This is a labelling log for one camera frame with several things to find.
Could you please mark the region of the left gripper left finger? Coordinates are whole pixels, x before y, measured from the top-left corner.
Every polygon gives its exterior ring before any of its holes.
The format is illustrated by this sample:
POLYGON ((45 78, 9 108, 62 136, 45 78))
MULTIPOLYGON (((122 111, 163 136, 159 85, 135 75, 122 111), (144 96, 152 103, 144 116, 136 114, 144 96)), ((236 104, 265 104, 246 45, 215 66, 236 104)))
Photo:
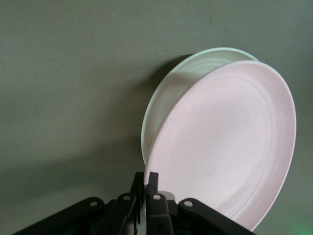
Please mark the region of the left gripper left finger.
POLYGON ((20 231, 17 235, 135 235, 143 203, 143 172, 131 189, 105 203, 89 197, 20 231))

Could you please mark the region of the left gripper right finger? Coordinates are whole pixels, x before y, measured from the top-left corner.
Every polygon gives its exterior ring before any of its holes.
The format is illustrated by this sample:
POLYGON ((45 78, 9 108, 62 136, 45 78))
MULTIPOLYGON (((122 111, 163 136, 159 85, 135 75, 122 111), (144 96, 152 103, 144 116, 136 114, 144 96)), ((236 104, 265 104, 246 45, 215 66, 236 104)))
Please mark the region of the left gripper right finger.
POLYGON ((176 203, 158 191, 158 173, 146 188, 148 235, 252 235, 252 231, 194 198, 176 203))

